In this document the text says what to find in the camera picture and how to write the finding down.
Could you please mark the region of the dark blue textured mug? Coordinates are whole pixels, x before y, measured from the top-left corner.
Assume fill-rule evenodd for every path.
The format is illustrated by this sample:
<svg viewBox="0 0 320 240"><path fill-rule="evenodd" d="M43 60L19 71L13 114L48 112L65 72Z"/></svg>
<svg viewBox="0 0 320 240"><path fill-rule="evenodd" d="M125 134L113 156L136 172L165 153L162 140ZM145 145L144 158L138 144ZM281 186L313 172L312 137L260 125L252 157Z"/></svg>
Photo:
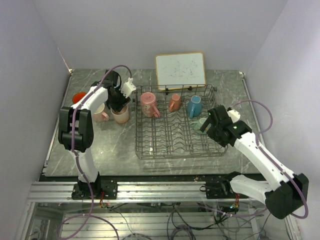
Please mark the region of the dark blue textured mug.
<svg viewBox="0 0 320 240"><path fill-rule="evenodd" d="M202 99L198 95L193 95L187 105L187 114L190 119L197 117L202 111Z"/></svg>

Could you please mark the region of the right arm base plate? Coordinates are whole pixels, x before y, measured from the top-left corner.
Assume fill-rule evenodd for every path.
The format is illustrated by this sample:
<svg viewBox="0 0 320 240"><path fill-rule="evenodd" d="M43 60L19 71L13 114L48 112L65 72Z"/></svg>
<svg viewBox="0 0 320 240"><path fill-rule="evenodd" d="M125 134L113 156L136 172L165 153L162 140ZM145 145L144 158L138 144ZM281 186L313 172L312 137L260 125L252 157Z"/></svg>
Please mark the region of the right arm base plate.
<svg viewBox="0 0 320 240"><path fill-rule="evenodd" d="M232 190L231 180L241 175L240 172L234 171L226 175L219 176L217 179L207 181L199 191L205 193L207 199L224 199L236 198L237 193Z"/></svg>

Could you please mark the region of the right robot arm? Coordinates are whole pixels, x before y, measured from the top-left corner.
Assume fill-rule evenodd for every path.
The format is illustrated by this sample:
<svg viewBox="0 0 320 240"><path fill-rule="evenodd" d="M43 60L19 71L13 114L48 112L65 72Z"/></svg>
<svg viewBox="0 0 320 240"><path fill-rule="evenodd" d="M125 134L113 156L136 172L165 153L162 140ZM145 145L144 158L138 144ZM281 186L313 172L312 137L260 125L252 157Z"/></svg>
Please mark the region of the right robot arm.
<svg viewBox="0 0 320 240"><path fill-rule="evenodd" d="M201 132L222 147L231 146L245 155L264 177L263 181L246 177L239 172L227 174L215 183L204 185L206 197L221 193L226 198L235 194L253 198L265 204L276 218L284 219L300 207L304 207L305 219L309 214L307 196L309 180L303 174L295 174L274 157L260 142L240 114L223 105L208 110L208 117L200 127Z"/></svg>

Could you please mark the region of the salmon pink mug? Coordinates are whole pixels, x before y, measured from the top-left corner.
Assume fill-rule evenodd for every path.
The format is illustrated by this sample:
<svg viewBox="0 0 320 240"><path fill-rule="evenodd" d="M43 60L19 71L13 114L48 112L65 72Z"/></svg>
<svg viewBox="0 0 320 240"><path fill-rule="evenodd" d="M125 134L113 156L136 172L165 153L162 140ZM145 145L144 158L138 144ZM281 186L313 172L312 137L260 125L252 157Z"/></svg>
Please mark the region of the salmon pink mug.
<svg viewBox="0 0 320 240"><path fill-rule="evenodd" d="M125 106L121 111L117 112L111 109L111 114L113 115L114 120L118 124L124 124L126 123L130 118L129 109L127 106Z"/></svg>

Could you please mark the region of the mint green mug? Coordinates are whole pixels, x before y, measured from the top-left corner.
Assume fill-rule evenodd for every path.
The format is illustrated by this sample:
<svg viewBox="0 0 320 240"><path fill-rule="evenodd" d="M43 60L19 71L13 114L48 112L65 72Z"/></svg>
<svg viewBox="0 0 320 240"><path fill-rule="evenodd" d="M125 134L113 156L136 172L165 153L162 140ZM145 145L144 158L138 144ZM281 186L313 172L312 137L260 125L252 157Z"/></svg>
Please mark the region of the mint green mug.
<svg viewBox="0 0 320 240"><path fill-rule="evenodd" d="M196 121L192 121L190 123L190 127L195 130L196 133L204 135L207 133L207 131L209 130L209 128L211 127L211 124L208 124L208 126L205 128L205 130L202 132L200 131L200 128L202 127L202 125L205 123L207 119L205 117L202 117Z"/></svg>

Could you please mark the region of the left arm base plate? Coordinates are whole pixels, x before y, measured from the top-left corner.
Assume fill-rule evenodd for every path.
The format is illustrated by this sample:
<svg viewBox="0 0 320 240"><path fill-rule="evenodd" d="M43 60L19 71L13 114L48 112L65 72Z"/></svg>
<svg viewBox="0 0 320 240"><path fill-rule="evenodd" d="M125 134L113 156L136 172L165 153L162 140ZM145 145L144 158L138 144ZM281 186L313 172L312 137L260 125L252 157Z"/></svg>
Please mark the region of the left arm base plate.
<svg viewBox="0 0 320 240"><path fill-rule="evenodd" d="M90 186L94 199L115 200L118 194L118 184L112 179L97 176L95 182L91 182ZM87 182L80 180L73 186L71 193L72 200L89 200L91 192Z"/></svg>

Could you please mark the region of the orange mug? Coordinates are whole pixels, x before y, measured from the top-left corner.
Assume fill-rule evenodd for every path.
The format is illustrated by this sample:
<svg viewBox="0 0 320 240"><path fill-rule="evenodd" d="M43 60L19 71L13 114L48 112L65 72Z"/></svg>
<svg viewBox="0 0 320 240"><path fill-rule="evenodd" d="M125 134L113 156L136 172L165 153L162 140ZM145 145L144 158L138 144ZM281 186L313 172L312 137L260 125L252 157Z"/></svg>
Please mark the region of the orange mug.
<svg viewBox="0 0 320 240"><path fill-rule="evenodd" d="M86 96L86 92L79 92L79 93L76 93L73 98L72 98L72 103L73 104L76 104L78 103L83 97Z"/></svg>

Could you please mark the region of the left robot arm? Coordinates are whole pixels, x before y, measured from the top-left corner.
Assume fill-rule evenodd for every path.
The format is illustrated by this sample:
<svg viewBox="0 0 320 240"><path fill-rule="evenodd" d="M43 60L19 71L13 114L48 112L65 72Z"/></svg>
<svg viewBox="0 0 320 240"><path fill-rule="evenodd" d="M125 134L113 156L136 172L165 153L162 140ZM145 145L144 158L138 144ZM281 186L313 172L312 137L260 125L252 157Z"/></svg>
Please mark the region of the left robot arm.
<svg viewBox="0 0 320 240"><path fill-rule="evenodd" d="M91 84L88 93L72 106L59 111L58 141L73 155L78 170L78 181L87 183L85 194L96 199L102 193L97 183L99 172L95 167L91 145L94 141L93 116L100 106L116 113L124 110L130 95L136 90L130 73L125 83L114 70L107 70L101 81Z"/></svg>

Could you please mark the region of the pink faceted mug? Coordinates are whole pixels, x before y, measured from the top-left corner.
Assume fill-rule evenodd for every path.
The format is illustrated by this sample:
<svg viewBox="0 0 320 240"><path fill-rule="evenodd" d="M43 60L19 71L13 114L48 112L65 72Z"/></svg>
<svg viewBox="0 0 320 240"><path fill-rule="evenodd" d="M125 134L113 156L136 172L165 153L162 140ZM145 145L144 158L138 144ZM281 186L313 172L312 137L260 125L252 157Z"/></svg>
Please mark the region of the pink faceted mug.
<svg viewBox="0 0 320 240"><path fill-rule="evenodd" d="M105 107L105 103L102 103L94 112L94 114L92 115L92 119L95 122L105 122L110 119L109 115L105 111Z"/></svg>

